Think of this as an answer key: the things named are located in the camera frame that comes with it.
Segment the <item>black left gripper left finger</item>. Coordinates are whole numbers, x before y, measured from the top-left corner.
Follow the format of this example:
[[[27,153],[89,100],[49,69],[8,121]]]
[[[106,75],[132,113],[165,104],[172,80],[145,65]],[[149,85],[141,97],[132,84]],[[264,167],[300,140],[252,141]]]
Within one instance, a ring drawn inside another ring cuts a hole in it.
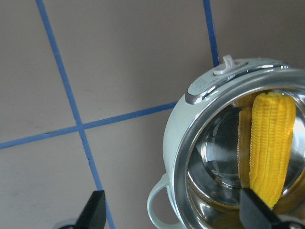
[[[75,227],[77,229],[103,229],[105,223],[105,193],[102,190],[94,191],[78,217]]]

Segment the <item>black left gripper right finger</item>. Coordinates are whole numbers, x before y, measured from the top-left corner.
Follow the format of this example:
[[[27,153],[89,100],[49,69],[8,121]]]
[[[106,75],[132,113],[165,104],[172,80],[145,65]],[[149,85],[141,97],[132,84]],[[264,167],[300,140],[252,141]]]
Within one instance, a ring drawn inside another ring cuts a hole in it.
[[[301,220],[276,215],[250,188],[240,191],[239,219],[246,229],[303,229]]]

